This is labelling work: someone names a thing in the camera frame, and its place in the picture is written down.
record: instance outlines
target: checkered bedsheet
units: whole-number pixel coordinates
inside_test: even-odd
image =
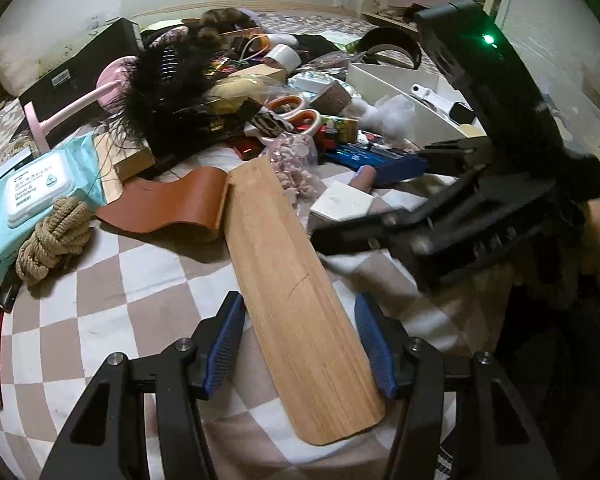
[[[291,33],[332,29],[362,35],[372,28],[359,20],[322,16],[264,14],[262,21]],[[435,72],[428,59],[421,70]],[[22,113],[15,104],[8,111],[7,122]],[[239,163],[232,150],[216,148],[174,171],[182,176],[198,164],[228,171]],[[327,185],[352,176],[334,164],[316,173]],[[413,208],[437,187],[440,181],[432,177],[375,192],[372,211]],[[301,221],[306,214],[300,208]],[[494,348],[511,282],[505,269],[422,296],[409,273],[385,251],[329,257],[323,264],[349,319],[355,294],[369,291],[411,335],[443,351],[469,355]],[[13,315],[4,317],[0,455],[12,471],[27,480],[39,477],[76,400],[109,353],[135,358],[160,352],[213,316],[229,290],[239,289],[222,238],[196,246],[189,243],[186,226],[174,226],[134,239],[94,221],[84,254],[40,286],[23,288]],[[399,410],[389,405],[377,427],[349,440],[325,447],[302,442],[292,431],[248,320],[235,370],[212,400],[199,405],[221,480],[380,478]],[[455,415],[451,394],[445,396],[444,412],[448,431]],[[152,479],[161,479],[152,396],[146,396],[146,434]]]

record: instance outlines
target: brown leather piece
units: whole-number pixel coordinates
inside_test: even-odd
[[[120,198],[99,208],[96,216],[135,234],[191,224],[192,239],[206,242],[218,237],[227,188],[228,175],[212,166],[196,168],[175,182],[135,177],[125,182]]]

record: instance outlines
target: roll of tape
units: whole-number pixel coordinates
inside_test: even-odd
[[[273,68],[283,68],[286,73],[293,72],[302,63],[296,51],[285,44],[279,44],[272,48],[265,56],[264,62]]]

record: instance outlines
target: teal wet wipes pack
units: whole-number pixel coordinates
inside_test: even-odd
[[[93,134],[76,137],[0,179],[0,281],[56,199],[75,196],[94,212],[105,205]]]

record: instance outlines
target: wooden shelf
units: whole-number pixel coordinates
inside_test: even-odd
[[[415,39],[418,39],[418,27],[415,25],[401,22],[399,20],[392,20],[391,18],[380,16],[379,14],[374,14],[372,12],[362,12],[362,15],[368,18],[368,20],[372,23],[375,21],[380,22],[381,25],[396,25],[397,27],[404,28]]]

